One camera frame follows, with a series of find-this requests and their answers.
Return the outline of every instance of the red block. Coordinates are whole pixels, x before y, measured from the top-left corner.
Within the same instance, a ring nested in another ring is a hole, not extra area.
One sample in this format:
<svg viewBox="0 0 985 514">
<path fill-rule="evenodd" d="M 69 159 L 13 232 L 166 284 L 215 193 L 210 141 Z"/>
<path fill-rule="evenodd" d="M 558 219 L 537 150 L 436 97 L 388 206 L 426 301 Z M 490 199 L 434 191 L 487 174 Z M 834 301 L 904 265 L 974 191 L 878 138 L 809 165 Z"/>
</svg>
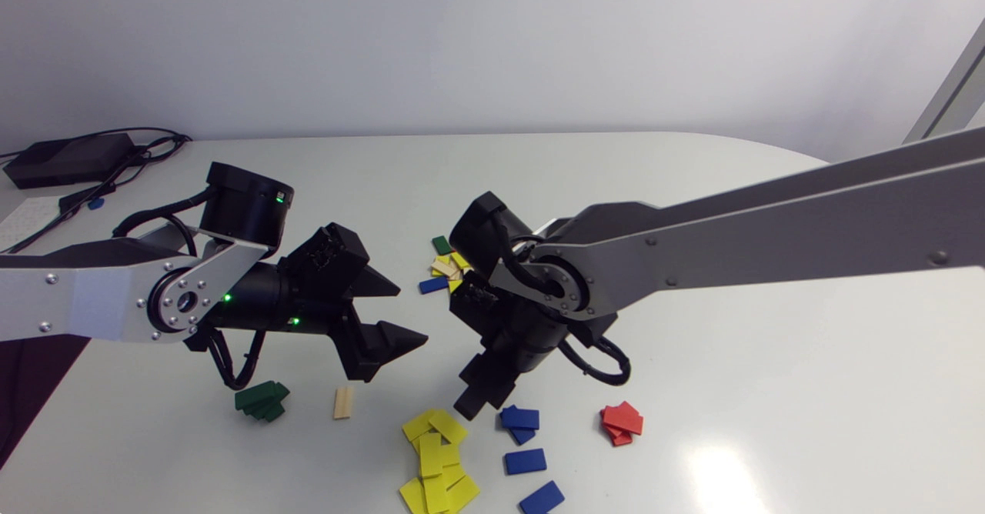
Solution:
<svg viewBox="0 0 985 514">
<path fill-rule="evenodd" d="M 605 423 L 606 426 L 615 427 L 615 429 L 629 431 L 629 433 L 634 433 L 637 436 L 643 435 L 643 416 L 640 416 L 639 412 L 628 402 L 623 402 L 616 408 L 606 406 L 602 410 L 602 423 Z"/>
<path fill-rule="evenodd" d="M 613 437 L 613 447 L 629 445 L 632 441 L 633 441 L 633 436 L 630 436 L 629 433 L 623 431 L 622 433 L 619 434 L 619 437 Z"/>
</svg>

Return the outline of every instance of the stack of blocks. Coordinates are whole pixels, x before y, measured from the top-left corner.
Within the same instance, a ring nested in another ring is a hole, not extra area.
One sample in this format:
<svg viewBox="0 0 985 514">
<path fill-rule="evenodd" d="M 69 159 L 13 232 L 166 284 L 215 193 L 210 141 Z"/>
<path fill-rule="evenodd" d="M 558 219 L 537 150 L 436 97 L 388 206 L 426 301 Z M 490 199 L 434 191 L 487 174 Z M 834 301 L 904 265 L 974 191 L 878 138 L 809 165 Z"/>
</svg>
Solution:
<svg viewBox="0 0 985 514">
<path fill-rule="evenodd" d="M 403 426 L 404 436 L 421 460 L 419 478 L 400 487 L 412 514 L 457 514 L 479 495 L 462 469 L 458 444 L 468 430 L 442 409 L 430 409 Z"/>
<path fill-rule="evenodd" d="M 281 401 L 284 401 L 289 394 L 291 391 L 280 382 L 268 381 L 237 392 L 235 406 L 237 410 L 242 410 L 244 415 L 274 422 L 284 413 Z"/>
<path fill-rule="evenodd" d="M 437 256 L 430 265 L 432 278 L 418 283 L 418 289 L 422 294 L 434 292 L 440 289 L 448 289 L 448 293 L 454 293 L 455 289 L 462 284 L 462 275 L 468 272 L 472 266 L 462 257 L 462 255 L 451 250 L 451 245 L 444 236 L 432 239 L 434 250 Z"/>
<path fill-rule="evenodd" d="M 534 438 L 537 430 L 541 429 L 541 412 L 532 409 L 518 409 L 516 405 L 508 406 L 499 413 L 499 420 L 504 429 L 509 430 L 517 445 L 522 445 Z M 532 449 L 508 453 L 503 456 L 508 476 L 517 473 L 542 472 L 548 469 L 544 449 Z M 520 501 L 520 509 L 524 514 L 547 514 L 564 501 L 564 495 L 557 489 L 557 484 L 547 482 L 541 489 Z"/>
<path fill-rule="evenodd" d="M 629 402 L 623 401 L 619 406 L 606 406 L 599 413 L 602 415 L 602 427 L 609 434 L 613 447 L 629 445 L 633 436 L 643 435 L 643 416 Z"/>
</svg>

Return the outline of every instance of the yellow block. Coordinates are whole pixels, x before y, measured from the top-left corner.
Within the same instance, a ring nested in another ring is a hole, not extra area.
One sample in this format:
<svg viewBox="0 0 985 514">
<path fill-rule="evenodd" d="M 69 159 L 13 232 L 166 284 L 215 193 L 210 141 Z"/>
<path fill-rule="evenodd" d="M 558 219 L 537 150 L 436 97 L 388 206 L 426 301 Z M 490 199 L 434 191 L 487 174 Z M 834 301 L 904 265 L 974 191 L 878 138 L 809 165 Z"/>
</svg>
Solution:
<svg viewBox="0 0 985 514">
<path fill-rule="evenodd" d="M 462 258 L 462 255 L 458 253 L 451 253 L 451 261 L 453 261 L 455 265 L 458 266 L 458 269 L 465 269 L 468 268 L 469 266 L 469 263 L 465 262 L 465 259 Z"/>
<path fill-rule="evenodd" d="M 430 409 L 428 412 L 424 412 L 422 415 L 412 419 L 411 422 L 404 424 L 404 436 L 407 436 L 408 441 L 414 442 L 416 438 L 430 430 L 430 424 L 428 423 L 430 416 L 434 416 L 434 409 Z"/>
<path fill-rule="evenodd" d="M 439 450 L 441 455 L 441 466 L 461 464 L 462 458 L 458 455 L 458 445 L 441 445 Z"/>
<path fill-rule="evenodd" d="M 425 506 L 428 507 L 428 514 L 447 512 L 451 505 L 448 503 L 448 489 L 444 486 L 444 479 L 428 478 L 423 485 L 425 485 Z"/>
<path fill-rule="evenodd" d="M 461 478 L 465 478 L 465 475 L 465 469 L 462 468 L 461 464 L 452 464 L 444 467 L 441 479 L 446 489 L 451 489 L 451 486 L 454 486 Z"/>
<path fill-rule="evenodd" d="M 434 429 L 439 430 L 441 436 L 444 436 L 449 443 L 457 445 L 461 443 L 469 434 L 468 429 L 464 429 L 462 424 L 455 422 L 455 419 L 451 415 L 442 409 L 434 410 L 432 417 L 428 420 L 428 423 L 432 424 Z"/>
<path fill-rule="evenodd" d="M 411 479 L 400 487 L 400 496 L 404 497 L 404 503 L 411 510 L 411 514 L 428 514 L 425 507 L 425 486 L 421 479 Z"/>
<path fill-rule="evenodd" d="M 419 441 L 421 441 L 421 477 L 428 479 L 440 476 L 441 436 L 437 433 L 425 433 Z"/>
<path fill-rule="evenodd" d="M 464 476 L 448 489 L 448 502 L 451 506 L 448 514 L 458 514 L 465 508 L 465 504 L 471 503 L 477 496 L 479 496 L 479 486 L 472 481 L 472 478 Z"/>
</svg>

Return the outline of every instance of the stack of green blocks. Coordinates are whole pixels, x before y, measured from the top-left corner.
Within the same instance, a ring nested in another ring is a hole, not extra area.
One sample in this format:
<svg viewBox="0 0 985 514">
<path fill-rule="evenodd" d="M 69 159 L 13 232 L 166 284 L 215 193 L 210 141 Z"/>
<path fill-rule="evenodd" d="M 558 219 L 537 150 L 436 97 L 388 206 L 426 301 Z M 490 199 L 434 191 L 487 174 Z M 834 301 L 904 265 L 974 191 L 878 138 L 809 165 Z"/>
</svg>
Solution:
<svg viewBox="0 0 985 514">
<path fill-rule="evenodd" d="M 236 393 L 236 409 L 242 410 L 244 415 L 274 422 L 284 413 L 281 401 L 288 394 L 291 394 L 291 391 L 279 382 L 261 383 Z"/>
</svg>

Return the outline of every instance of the screw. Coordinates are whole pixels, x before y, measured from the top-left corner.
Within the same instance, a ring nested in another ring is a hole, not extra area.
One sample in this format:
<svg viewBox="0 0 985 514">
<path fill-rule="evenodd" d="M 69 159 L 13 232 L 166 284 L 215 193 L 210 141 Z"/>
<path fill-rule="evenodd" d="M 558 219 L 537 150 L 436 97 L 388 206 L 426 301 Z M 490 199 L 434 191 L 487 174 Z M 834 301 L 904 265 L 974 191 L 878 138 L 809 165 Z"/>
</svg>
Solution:
<svg viewBox="0 0 985 514">
<path fill-rule="evenodd" d="M 936 251 L 927 255 L 927 262 L 931 265 L 947 265 L 950 262 L 950 256 L 945 251 Z"/>
</svg>

